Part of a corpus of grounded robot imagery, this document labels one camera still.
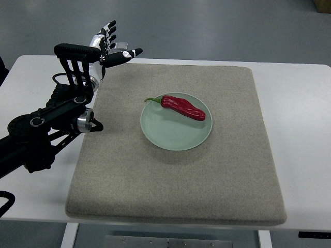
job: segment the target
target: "plate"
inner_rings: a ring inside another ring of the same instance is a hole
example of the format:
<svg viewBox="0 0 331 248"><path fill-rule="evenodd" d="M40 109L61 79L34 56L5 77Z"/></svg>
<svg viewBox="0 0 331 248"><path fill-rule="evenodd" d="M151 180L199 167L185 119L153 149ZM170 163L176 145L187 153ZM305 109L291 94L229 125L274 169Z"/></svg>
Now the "plate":
<svg viewBox="0 0 331 248"><path fill-rule="evenodd" d="M154 145L171 151L183 151L194 148L209 136L213 120L207 106L198 98L180 92L171 92L157 96L161 99L170 95L188 100L206 114L204 121L193 120L161 104L149 101L140 116L140 125L146 138Z"/></svg>

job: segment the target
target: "black cable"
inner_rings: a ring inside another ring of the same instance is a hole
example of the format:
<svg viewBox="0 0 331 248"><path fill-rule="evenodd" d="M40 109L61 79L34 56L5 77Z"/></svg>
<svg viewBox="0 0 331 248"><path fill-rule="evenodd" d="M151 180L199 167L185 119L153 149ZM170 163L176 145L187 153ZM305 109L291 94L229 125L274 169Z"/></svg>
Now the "black cable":
<svg viewBox="0 0 331 248"><path fill-rule="evenodd" d="M9 210L9 208L11 208L11 206L14 204L15 196L10 192L0 191L0 197L8 199L8 201L2 207L0 207L0 218L1 218L2 215L4 215Z"/></svg>
<svg viewBox="0 0 331 248"><path fill-rule="evenodd" d="M55 74L52 76L52 80L56 83L56 84L60 84L60 82L58 80L56 80L56 78L58 76L66 76L67 74L66 73L58 73L58 74Z"/></svg>

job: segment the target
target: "beige mat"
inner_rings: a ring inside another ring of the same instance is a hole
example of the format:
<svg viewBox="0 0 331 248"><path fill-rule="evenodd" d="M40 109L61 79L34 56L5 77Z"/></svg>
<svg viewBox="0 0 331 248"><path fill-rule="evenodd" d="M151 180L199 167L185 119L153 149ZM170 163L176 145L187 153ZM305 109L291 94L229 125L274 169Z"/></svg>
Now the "beige mat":
<svg viewBox="0 0 331 248"><path fill-rule="evenodd" d="M213 129L198 147L168 151L142 133L144 99L166 92L188 93L209 107ZM117 66L107 70L94 110L104 130L85 136L69 216L235 225L286 220L250 69Z"/></svg>

